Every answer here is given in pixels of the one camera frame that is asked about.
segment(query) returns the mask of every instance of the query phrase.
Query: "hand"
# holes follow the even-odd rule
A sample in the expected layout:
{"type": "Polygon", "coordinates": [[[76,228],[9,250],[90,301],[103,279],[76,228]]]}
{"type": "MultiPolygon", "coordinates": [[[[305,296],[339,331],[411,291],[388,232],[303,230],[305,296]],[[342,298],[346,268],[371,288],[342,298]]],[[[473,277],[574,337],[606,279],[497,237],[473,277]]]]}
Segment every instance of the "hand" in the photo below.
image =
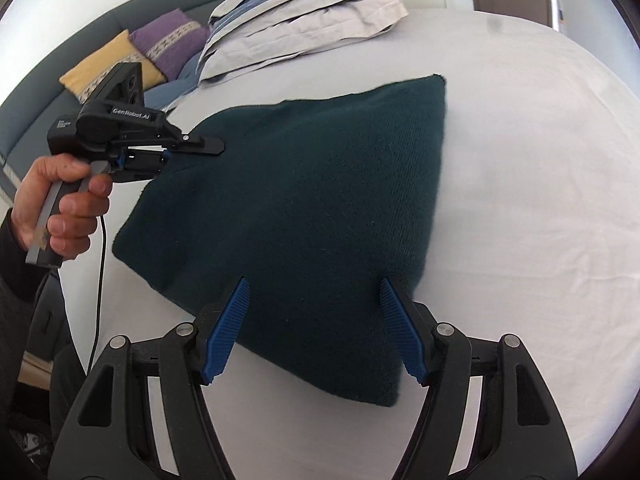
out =
{"type": "MultiPolygon", "coordinates": [[[[11,231],[23,250],[28,250],[40,210],[53,182],[76,182],[90,174],[89,165],[71,155],[41,156],[37,159],[15,195],[11,231]]],[[[89,249],[89,235],[98,227],[97,217],[109,210],[113,182],[107,174],[94,176],[89,191],[72,193],[60,200],[60,214],[47,222],[51,248],[67,260],[89,249]]]]}

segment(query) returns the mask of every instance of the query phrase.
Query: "black cable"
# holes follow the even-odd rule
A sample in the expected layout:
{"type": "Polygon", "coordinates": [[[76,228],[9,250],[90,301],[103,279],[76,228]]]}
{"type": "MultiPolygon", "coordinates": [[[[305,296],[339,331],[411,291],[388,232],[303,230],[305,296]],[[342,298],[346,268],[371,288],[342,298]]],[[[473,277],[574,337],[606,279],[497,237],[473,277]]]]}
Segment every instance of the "black cable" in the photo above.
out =
{"type": "Polygon", "coordinates": [[[102,227],[102,257],[100,259],[100,278],[98,279],[98,301],[95,307],[95,335],[94,347],[91,348],[91,357],[89,357],[89,366],[86,374],[89,375],[91,368],[94,366],[95,349],[98,346],[98,336],[100,335],[100,306],[102,304],[102,278],[104,277],[104,257],[107,252],[107,229],[104,227],[104,216],[100,217],[100,226],[102,227]]]}

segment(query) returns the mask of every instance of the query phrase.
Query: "yellow cushion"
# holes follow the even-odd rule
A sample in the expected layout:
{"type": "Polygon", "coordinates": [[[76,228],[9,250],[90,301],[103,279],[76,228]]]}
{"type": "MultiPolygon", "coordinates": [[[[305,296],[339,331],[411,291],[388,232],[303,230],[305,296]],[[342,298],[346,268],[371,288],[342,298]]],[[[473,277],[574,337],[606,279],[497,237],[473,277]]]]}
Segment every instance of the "yellow cushion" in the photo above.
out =
{"type": "Polygon", "coordinates": [[[60,78],[60,82],[84,104],[100,81],[120,62],[142,63],[142,85],[145,90],[166,81],[162,72],[129,41],[129,31],[123,30],[104,47],[69,70],[60,78]]]}

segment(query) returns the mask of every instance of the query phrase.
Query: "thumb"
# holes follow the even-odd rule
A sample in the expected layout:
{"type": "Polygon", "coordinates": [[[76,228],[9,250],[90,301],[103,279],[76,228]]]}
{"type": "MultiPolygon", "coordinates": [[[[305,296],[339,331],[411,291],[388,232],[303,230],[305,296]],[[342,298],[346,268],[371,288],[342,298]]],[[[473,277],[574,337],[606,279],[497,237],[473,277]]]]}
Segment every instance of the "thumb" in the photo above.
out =
{"type": "Polygon", "coordinates": [[[62,153],[55,156],[41,156],[32,165],[29,173],[39,180],[47,182],[75,182],[90,173],[89,165],[73,156],[62,153]]]}

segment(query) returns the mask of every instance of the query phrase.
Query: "black sleeve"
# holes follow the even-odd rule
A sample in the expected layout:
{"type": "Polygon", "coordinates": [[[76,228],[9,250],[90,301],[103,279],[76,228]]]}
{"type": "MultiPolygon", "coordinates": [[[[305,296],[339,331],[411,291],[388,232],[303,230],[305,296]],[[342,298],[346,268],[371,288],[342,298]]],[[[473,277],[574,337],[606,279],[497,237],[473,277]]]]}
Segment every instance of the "black sleeve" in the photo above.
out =
{"type": "Polygon", "coordinates": [[[20,373],[34,298],[46,269],[24,263],[26,252],[16,243],[9,225],[11,211],[0,226],[0,425],[14,396],[20,373]]]}
{"type": "Polygon", "coordinates": [[[15,241],[10,225],[11,210],[0,226],[0,278],[23,301],[33,302],[47,269],[24,262],[27,253],[15,241]]]}

